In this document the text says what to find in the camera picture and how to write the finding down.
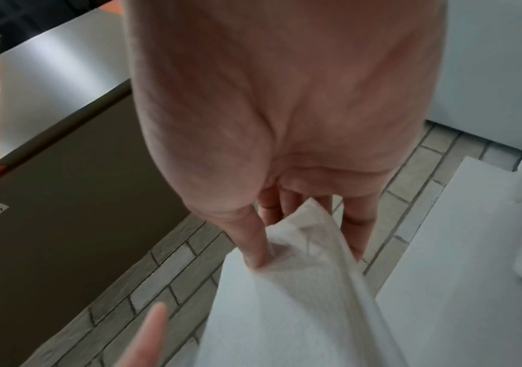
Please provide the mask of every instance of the floor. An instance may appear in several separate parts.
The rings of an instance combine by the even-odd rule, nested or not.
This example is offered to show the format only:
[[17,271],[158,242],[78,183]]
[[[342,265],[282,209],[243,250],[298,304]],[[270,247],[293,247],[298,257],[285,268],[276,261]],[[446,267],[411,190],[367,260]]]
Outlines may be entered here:
[[[382,194],[379,219],[360,263],[374,294],[466,156],[513,171],[522,152],[427,123],[417,146]],[[339,197],[333,207],[340,224]],[[233,248],[218,228],[188,216],[22,367],[112,367],[156,301],[165,302],[171,316],[162,366],[190,366],[222,261]]]

